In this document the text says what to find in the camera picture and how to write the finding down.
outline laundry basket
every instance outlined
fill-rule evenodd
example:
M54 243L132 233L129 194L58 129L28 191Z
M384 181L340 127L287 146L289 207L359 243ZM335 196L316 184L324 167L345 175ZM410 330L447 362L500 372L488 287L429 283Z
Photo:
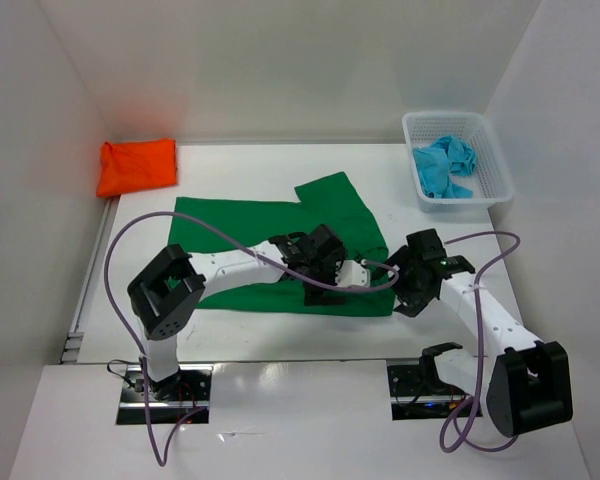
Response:
M411 173L418 204L425 212L486 209L513 197L511 174L495 132L482 115L471 112L416 112L402 117ZM476 151L476 171L469 177L452 175L453 183L473 191L471 198L429 198L422 191L413 149L428 147L438 138L455 135Z

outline gray wall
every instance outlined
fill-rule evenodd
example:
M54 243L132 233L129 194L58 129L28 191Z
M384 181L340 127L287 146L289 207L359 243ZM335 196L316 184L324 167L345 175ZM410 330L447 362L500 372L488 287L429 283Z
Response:
M525 322L567 348L574 425L600 479L600 0L544 0L488 108L516 184L492 212Z
M401 141L482 112L538 0L41 0L116 134Z
M102 117L36 2L0 1L0 479L57 362L103 202Z

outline folded orange cloth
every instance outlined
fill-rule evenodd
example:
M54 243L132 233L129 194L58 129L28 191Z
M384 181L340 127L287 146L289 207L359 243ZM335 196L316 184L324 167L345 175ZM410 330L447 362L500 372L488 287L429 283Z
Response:
M100 148L98 197L168 187L177 183L176 141L109 143Z

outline crumpled blue cloth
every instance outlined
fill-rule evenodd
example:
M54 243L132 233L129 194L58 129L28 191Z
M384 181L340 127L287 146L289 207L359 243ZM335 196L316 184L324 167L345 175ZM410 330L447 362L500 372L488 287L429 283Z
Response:
M476 169L476 152L453 135L441 137L431 146L414 148L420 185L430 198L471 198L473 192L456 185L450 174L466 177Z

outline green fabric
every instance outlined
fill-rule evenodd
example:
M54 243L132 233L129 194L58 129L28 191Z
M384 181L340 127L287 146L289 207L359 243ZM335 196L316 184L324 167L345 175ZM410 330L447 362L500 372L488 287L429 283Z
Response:
M349 258L362 255L376 261L387 258L387 245L373 215L343 172L301 185L295 191L300 203L178 197L175 211L198 217L247 246L274 235L309 233L326 223L344 242ZM172 220L169 243L179 243L187 252L214 253L233 248L208 230L180 218ZM305 307L302 282L283 281L218 293L205 299L197 308L352 317L391 315L394 302L391 289L347 296L344 305Z

